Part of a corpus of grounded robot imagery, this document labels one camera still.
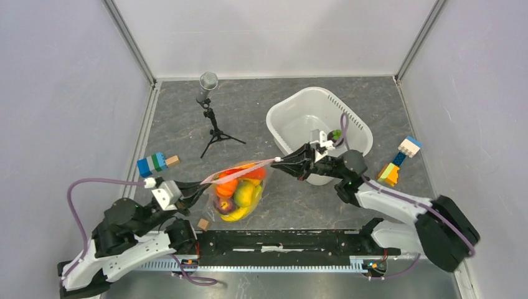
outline dark blue block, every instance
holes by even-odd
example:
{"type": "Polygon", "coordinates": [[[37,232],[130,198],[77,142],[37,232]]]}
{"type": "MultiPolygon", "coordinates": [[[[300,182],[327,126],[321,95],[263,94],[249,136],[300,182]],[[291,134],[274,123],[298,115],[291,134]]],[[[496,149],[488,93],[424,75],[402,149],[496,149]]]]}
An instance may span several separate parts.
{"type": "Polygon", "coordinates": [[[399,152],[396,157],[394,157],[394,160],[392,160],[392,164],[400,167],[405,160],[405,157],[407,157],[404,153],[399,152]]]}
{"type": "Polygon", "coordinates": [[[148,162],[146,158],[138,160],[138,170],[139,170],[139,175],[143,178],[147,178],[148,176],[152,175],[152,172],[150,171],[150,168],[148,167],[148,162]]]}

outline black tripod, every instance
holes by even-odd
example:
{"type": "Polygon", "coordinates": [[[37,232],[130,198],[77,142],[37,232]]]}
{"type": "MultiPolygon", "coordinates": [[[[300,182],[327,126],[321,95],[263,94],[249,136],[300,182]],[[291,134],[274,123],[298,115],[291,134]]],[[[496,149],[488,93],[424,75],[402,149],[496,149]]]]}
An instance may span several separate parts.
{"type": "Polygon", "coordinates": [[[200,156],[200,159],[204,157],[205,152],[207,151],[207,149],[209,148],[210,145],[212,145],[213,143],[216,143],[216,142],[220,142],[222,140],[233,139],[233,140],[236,140],[236,141],[238,141],[240,143],[246,144],[246,142],[244,142],[242,140],[239,140],[239,139],[236,139],[235,137],[230,136],[228,134],[225,134],[222,130],[218,129],[218,125],[216,124],[216,118],[214,116],[214,111],[213,111],[212,108],[209,107],[210,103],[211,103],[211,100],[209,100],[209,99],[206,99],[203,103],[199,102],[200,106],[202,106],[202,108],[205,109],[204,116],[207,117],[208,119],[210,119],[211,123],[213,124],[213,129],[211,129],[209,131],[209,134],[211,134],[213,137],[211,137],[211,140],[209,141],[209,143],[205,147],[204,152],[202,153],[202,156],[200,156]]]}

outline gray marble floor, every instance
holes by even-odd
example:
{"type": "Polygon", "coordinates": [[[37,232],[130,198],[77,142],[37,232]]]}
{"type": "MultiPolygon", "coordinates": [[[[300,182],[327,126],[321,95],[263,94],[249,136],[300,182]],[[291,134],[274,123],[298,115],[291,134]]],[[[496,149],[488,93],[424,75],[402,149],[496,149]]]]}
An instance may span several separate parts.
{"type": "MultiPolygon", "coordinates": [[[[167,171],[165,179],[201,181],[209,174],[241,161],[282,156],[266,126],[266,114],[276,103],[305,87],[323,87],[332,91],[370,128],[374,144],[365,157],[367,175],[375,177],[383,165],[391,162],[398,145],[411,134],[405,109],[390,77],[278,78],[221,80],[211,94],[221,130],[247,142],[233,140],[212,145],[203,159],[200,154],[210,140],[212,128],[204,118],[195,97],[198,82],[164,82],[149,135],[145,155],[158,151],[165,156],[177,154],[181,164],[167,171]]],[[[416,196],[432,196],[422,157],[406,159],[396,185],[399,191],[416,196]]],[[[246,219],[235,223],[216,221],[213,229],[288,229],[288,228],[360,228],[378,212],[360,209],[339,200],[331,182],[312,186],[275,171],[259,206],[246,219]]],[[[145,204],[150,194],[138,189],[135,199],[145,204]]],[[[207,197],[191,209],[189,217],[196,225],[204,215],[207,197]]]]}

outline silver microphone head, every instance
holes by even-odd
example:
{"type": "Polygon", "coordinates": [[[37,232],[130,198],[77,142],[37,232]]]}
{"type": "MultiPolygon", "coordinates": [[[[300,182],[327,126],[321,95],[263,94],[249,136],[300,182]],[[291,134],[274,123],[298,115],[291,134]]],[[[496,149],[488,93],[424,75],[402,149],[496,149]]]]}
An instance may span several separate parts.
{"type": "Polygon", "coordinates": [[[218,86],[218,77],[215,73],[205,72],[200,77],[200,86],[206,90],[213,90],[218,86]]]}

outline stacked toy blocks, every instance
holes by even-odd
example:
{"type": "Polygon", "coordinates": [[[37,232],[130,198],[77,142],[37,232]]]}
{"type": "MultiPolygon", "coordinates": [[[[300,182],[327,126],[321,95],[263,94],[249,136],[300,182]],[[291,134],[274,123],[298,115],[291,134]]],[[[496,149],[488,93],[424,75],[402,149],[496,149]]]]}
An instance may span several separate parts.
{"type": "Polygon", "coordinates": [[[385,182],[394,187],[394,185],[398,183],[398,170],[400,170],[403,161],[407,156],[409,158],[414,157],[420,148],[422,148],[421,143],[411,136],[407,136],[400,146],[398,146],[400,152],[394,157],[392,163],[385,165],[385,167],[381,169],[377,177],[378,182],[385,182]]]}
{"type": "Polygon", "coordinates": [[[162,153],[156,153],[147,158],[138,160],[139,175],[143,178],[147,178],[148,176],[151,176],[152,173],[159,173],[168,167],[177,165],[178,163],[180,163],[178,156],[172,156],[165,159],[165,156],[162,153]]]}

